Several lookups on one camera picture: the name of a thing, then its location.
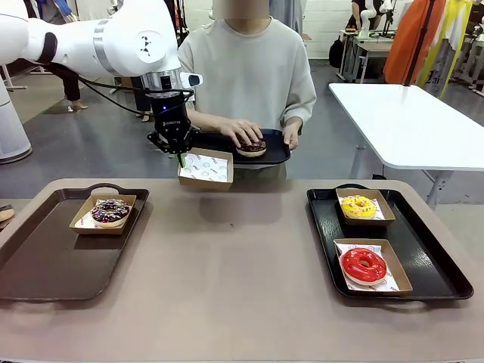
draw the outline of black tray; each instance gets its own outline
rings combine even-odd
[[[78,235],[69,224],[91,192],[135,195],[121,235]],[[104,291],[149,191],[98,184],[55,191],[0,249],[0,299],[31,303],[87,300]]]
[[[234,155],[235,165],[278,165],[290,159],[289,147],[284,143],[282,132],[263,129],[267,152],[261,157],[247,158],[237,153],[234,142],[227,136],[213,132],[202,132],[195,138],[194,147],[224,151]]]
[[[344,185],[340,188],[363,187]],[[389,227],[348,226],[343,221],[343,211],[338,203],[336,190],[308,191],[309,205],[335,288],[349,298],[402,301],[469,299],[474,292],[472,285],[410,204],[398,191],[380,192],[396,217],[396,221]],[[414,288],[413,291],[401,296],[388,296],[348,289],[334,246],[334,240],[338,238],[388,240]]]

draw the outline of floor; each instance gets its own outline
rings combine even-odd
[[[288,162],[288,176],[348,178],[358,132],[327,87],[331,82],[338,82],[334,69],[317,62],[313,62],[312,68],[318,103],[312,120],[304,129],[301,146]],[[131,114],[87,89],[82,90],[82,100],[90,106],[88,110],[68,115],[40,114],[32,118],[34,113],[42,112],[39,107],[45,109],[62,98],[61,84],[52,77],[29,76],[15,80],[16,83],[34,83],[29,87],[31,93],[17,91],[12,96],[25,122],[34,153],[18,163],[0,166],[0,199],[32,198],[47,183],[59,178],[176,176],[175,161],[146,139],[152,131],[152,123],[141,124]],[[114,98],[134,107],[131,94],[117,92]],[[462,85],[450,85],[444,101],[484,125],[484,98]],[[432,182],[422,172],[382,170],[381,163],[372,154],[368,154],[367,161],[372,172],[384,172],[387,178],[407,182],[422,197],[430,192]],[[467,236],[471,221],[474,228],[479,228],[479,216],[484,208],[480,206],[484,204],[483,185],[484,173],[458,172],[444,190],[442,202],[451,205],[440,206],[437,213],[462,237]]]

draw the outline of black bag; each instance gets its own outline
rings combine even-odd
[[[341,62],[343,61],[343,42],[341,42],[340,37],[334,41],[330,48],[330,65],[335,68],[341,67]]]

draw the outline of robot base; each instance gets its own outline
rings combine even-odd
[[[0,83],[0,164],[28,157],[32,146],[3,82]]]

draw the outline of tray handle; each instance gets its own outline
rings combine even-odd
[[[111,184],[111,183],[99,183],[99,184],[94,184],[90,187],[87,187],[86,189],[82,189],[82,191],[92,193],[95,189],[99,188],[111,188],[115,189],[118,191],[119,194],[127,194],[126,192],[128,191],[125,188],[121,188],[119,185]]]
[[[343,184],[343,185],[340,185],[339,187],[336,187],[336,189],[348,189],[348,188],[368,189],[365,186],[360,185],[360,184]]]

